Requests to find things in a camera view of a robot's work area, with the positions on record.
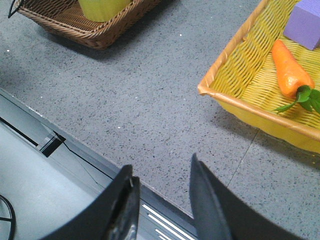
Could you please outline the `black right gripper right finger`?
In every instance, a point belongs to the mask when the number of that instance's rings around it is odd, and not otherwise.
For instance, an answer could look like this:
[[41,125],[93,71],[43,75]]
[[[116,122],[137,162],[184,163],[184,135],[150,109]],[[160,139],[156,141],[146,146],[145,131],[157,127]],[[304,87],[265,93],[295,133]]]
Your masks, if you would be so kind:
[[250,208],[193,154],[189,199],[200,240],[298,240]]

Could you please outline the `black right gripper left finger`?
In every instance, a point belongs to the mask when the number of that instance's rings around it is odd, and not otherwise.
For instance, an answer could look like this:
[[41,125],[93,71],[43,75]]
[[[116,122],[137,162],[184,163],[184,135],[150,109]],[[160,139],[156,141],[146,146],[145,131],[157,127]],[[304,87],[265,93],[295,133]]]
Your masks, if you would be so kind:
[[135,240],[139,213],[140,179],[125,165],[86,209],[43,239]]

